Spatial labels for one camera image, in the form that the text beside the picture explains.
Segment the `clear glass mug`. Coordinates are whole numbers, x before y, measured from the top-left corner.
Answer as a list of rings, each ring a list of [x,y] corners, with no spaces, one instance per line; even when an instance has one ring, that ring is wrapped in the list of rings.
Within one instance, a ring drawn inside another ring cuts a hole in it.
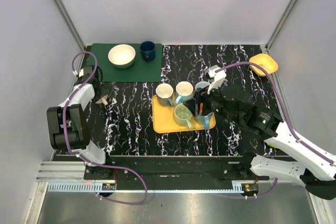
[[[161,106],[174,107],[173,101],[173,87],[170,84],[159,84],[155,90],[157,100]]]

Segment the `beige mug blue inside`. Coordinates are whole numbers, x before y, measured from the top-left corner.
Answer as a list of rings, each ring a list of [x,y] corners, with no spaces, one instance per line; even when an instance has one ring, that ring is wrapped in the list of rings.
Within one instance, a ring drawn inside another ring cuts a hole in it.
[[[213,112],[208,115],[198,115],[195,117],[197,123],[201,124],[205,130],[209,130],[210,120],[213,116]]]

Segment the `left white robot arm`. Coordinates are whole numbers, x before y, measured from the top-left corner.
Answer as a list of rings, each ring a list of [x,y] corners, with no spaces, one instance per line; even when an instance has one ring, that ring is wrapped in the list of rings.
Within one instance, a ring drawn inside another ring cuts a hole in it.
[[[53,149],[67,151],[64,128],[67,129],[71,151],[91,161],[95,174],[103,180],[113,175],[112,165],[106,163],[106,154],[91,140],[84,110],[90,102],[108,104],[105,87],[100,83],[102,70],[93,65],[83,67],[77,74],[74,95],[58,106],[48,108],[47,122],[50,144]]]

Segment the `light green mug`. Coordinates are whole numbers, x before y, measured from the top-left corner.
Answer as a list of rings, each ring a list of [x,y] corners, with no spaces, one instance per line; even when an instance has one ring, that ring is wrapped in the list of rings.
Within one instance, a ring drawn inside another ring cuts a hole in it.
[[[178,104],[175,107],[174,119],[178,125],[191,130],[193,118],[191,111],[184,104]]]

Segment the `white footed mug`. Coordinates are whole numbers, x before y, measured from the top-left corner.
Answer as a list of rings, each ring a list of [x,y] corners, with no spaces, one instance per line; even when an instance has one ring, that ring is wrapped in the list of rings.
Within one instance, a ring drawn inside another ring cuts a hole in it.
[[[195,91],[202,91],[205,90],[207,91],[210,83],[207,81],[200,81],[195,85]]]

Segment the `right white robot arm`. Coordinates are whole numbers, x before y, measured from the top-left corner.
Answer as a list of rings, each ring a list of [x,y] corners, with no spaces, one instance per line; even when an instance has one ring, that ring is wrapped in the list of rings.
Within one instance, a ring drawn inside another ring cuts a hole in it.
[[[335,199],[335,155],[289,130],[279,113],[253,104],[249,92],[232,86],[198,88],[183,104],[194,116],[214,113],[231,119],[240,129],[293,158],[292,161],[282,161],[245,153],[239,163],[233,165],[234,178],[250,180],[266,176],[283,179],[303,186],[319,198]]]

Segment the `pink mug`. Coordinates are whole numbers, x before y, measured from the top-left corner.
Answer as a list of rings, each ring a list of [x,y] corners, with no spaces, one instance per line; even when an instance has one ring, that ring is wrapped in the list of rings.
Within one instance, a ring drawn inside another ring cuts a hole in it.
[[[102,98],[100,98],[97,102],[96,102],[96,104],[103,104],[103,105],[108,105],[108,101],[107,101],[107,96],[105,95],[105,96],[103,96]]]

